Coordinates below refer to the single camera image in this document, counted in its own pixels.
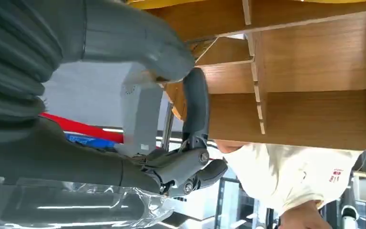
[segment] plastic bag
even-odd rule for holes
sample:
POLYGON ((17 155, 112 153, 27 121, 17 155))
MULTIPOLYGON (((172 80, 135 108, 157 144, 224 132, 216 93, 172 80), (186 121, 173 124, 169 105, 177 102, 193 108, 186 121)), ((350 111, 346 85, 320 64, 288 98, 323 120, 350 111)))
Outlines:
POLYGON ((153 226, 173 212, 166 196, 135 187, 36 179, 5 182, 0 177, 0 229, 136 229, 153 226))

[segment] wooden panel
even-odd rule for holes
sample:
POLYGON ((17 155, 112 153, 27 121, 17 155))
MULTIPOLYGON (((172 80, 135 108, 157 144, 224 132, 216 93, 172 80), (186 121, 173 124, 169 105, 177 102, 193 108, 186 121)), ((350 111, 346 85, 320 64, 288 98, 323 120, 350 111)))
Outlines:
POLYGON ((197 62, 197 66, 251 62, 247 40, 218 38, 215 44, 197 62))
POLYGON ((242 0, 242 5, 244 8, 245 24, 250 25, 252 24, 252 0, 242 0))
POLYGON ((366 17, 264 31, 263 46, 271 92, 366 89, 366 17))
POLYGON ((180 120, 186 120, 186 98, 183 83, 167 83, 164 87, 169 102, 173 104, 172 112, 180 120))
POLYGON ((366 149, 366 91, 270 93, 267 118, 262 135, 247 94, 211 95, 211 139, 366 149))
POLYGON ((164 19, 184 41, 245 27, 242 0, 207 0, 148 10, 164 19))
POLYGON ((366 16, 366 2, 322 4, 288 0, 253 0, 249 31, 265 31, 366 16))
POLYGON ((249 63, 212 65, 201 68, 204 71, 210 94, 252 93, 252 70, 249 63))
POLYGON ((249 47, 254 47, 254 61, 251 63, 254 81, 254 96, 257 103, 260 130, 266 133, 267 78, 264 69, 264 51, 261 32, 248 33, 249 47))
POLYGON ((184 40, 264 31, 366 15, 366 2, 320 4, 290 0, 253 0, 246 26, 242 0, 206 0, 148 10, 167 21, 184 40))
POLYGON ((213 37, 202 41, 188 43, 189 49, 192 51, 196 62, 198 62, 208 52, 208 50, 214 45, 216 40, 217 38, 213 37))

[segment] white wall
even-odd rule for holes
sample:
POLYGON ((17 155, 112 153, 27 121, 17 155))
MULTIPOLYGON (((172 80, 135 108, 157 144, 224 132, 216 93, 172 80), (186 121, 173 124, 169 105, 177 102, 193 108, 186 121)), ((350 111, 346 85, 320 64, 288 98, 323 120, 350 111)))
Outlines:
MULTIPOLYGON (((137 63, 63 64, 46 82, 43 99, 48 113, 89 125, 122 127, 120 90, 127 73, 137 63)), ((167 108, 164 96, 158 129, 163 130, 167 108)), ((173 130, 181 131, 182 122, 175 119, 173 130)))

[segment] robotic hand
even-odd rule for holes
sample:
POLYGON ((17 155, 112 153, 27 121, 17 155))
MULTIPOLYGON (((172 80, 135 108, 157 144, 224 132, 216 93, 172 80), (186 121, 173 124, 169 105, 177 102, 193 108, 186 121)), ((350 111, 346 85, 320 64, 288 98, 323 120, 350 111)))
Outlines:
POLYGON ((11 184, 27 177, 137 187, 171 196, 214 183, 226 165, 216 160, 200 170, 209 159, 209 106, 204 75, 193 67, 190 51, 165 22, 126 5, 0 1, 0 177, 11 184), (154 83, 184 79, 185 147, 154 152, 136 163, 66 141, 56 123, 39 117, 45 107, 38 96, 44 92, 41 83, 62 63, 81 60, 140 62, 157 76, 149 76, 154 83))

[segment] white shirt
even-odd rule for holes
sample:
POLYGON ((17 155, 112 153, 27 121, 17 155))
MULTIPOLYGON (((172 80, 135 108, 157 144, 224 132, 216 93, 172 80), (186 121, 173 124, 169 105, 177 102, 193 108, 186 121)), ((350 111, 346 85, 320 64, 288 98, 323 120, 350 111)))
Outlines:
POLYGON ((250 143, 224 155, 245 192, 282 215, 310 200, 339 198, 362 151, 250 143))

